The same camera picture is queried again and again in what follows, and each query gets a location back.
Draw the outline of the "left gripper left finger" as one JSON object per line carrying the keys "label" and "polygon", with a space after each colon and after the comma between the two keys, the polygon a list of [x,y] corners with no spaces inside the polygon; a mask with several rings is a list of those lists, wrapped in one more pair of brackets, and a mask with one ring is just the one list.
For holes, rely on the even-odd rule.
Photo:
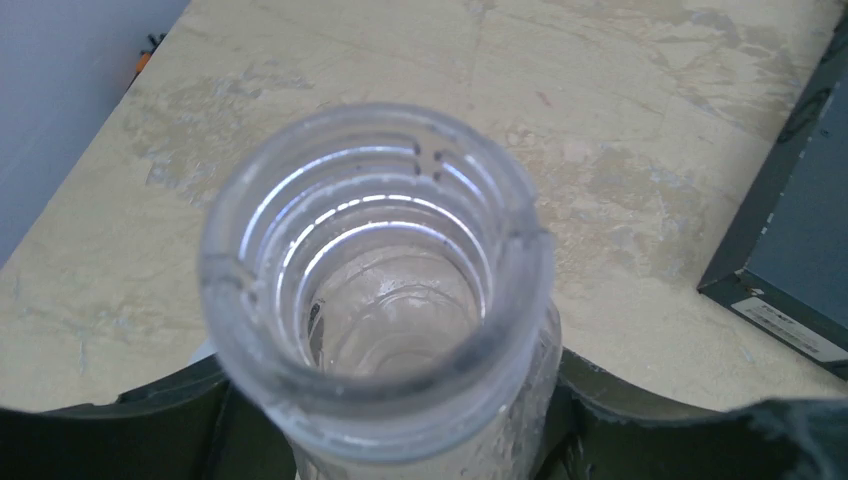
{"label": "left gripper left finger", "polygon": [[283,434],[209,356],[111,404],[1,411],[4,479],[294,479]]}

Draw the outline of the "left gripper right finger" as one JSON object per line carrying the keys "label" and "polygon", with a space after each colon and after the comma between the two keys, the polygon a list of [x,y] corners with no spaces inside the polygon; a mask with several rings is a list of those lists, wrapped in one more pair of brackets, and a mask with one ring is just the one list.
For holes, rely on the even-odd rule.
{"label": "left gripper right finger", "polygon": [[564,350],[534,479],[844,479],[847,403],[727,412],[637,387]]}

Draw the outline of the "clear plastic bottle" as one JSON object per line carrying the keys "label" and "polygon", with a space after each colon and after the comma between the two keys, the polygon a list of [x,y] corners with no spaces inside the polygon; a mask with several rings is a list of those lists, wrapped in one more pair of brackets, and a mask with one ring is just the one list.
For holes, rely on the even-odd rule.
{"label": "clear plastic bottle", "polygon": [[554,243],[523,167],[463,122],[326,109],[214,199],[208,337],[304,479],[528,479],[561,358]]}

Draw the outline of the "black flat electronics box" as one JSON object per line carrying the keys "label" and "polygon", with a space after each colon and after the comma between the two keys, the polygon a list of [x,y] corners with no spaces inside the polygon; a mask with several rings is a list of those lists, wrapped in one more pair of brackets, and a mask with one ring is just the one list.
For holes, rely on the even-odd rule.
{"label": "black flat electronics box", "polygon": [[845,14],[697,290],[846,379]]}

